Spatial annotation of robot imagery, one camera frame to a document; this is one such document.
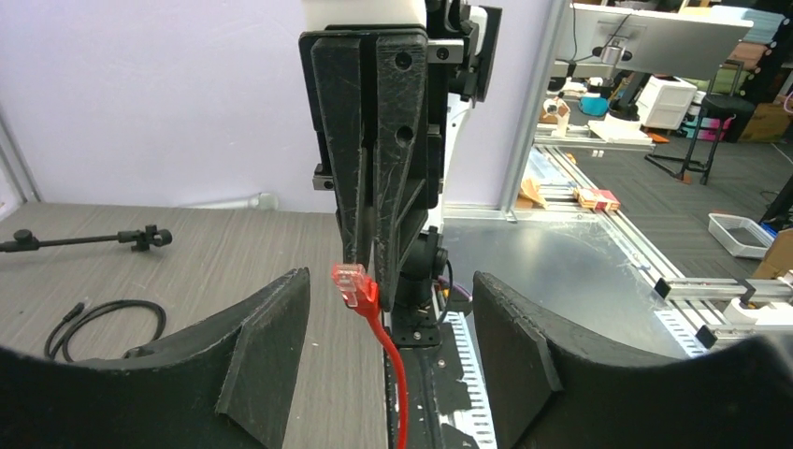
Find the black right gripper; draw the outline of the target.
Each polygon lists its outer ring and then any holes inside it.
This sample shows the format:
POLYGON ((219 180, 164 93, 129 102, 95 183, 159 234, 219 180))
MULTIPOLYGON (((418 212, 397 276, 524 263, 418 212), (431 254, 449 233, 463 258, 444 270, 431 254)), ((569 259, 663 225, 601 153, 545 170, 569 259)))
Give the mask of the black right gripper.
MULTIPOLYGON (((430 40, 428 121, 443 148, 427 160, 427 207, 440 206, 463 115, 484 101, 495 60, 502 10, 467 1, 305 1, 305 36, 325 31, 421 28, 383 34, 375 43, 377 143, 373 153, 375 274, 384 311, 394 307, 399 217, 425 93, 430 40)), ((345 264, 369 265, 367 151, 362 145, 360 40, 323 36, 311 48, 345 264)))

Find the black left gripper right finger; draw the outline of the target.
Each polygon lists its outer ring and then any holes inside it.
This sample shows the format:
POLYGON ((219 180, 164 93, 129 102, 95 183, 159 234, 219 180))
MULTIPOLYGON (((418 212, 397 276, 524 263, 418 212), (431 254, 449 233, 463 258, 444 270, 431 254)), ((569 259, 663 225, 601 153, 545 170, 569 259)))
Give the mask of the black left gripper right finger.
POLYGON ((473 277, 473 315, 501 448, 788 448, 792 339, 675 359, 612 340, 473 277))

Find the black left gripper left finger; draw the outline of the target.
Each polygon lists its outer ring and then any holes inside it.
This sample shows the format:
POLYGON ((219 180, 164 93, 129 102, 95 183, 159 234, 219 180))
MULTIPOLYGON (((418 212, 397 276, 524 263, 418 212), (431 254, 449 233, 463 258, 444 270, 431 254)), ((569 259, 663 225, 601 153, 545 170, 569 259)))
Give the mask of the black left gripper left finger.
POLYGON ((310 313, 310 272, 119 359, 1 352, 5 448, 280 448, 310 313))

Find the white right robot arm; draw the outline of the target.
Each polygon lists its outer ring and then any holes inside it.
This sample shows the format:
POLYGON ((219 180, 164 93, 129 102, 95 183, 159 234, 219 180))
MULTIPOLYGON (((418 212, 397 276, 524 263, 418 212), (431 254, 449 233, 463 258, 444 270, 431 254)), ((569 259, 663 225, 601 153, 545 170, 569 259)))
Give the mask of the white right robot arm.
POLYGON ((467 1, 306 1, 300 61, 343 260, 367 269, 396 346, 440 343, 442 193, 487 96, 503 11, 467 1))

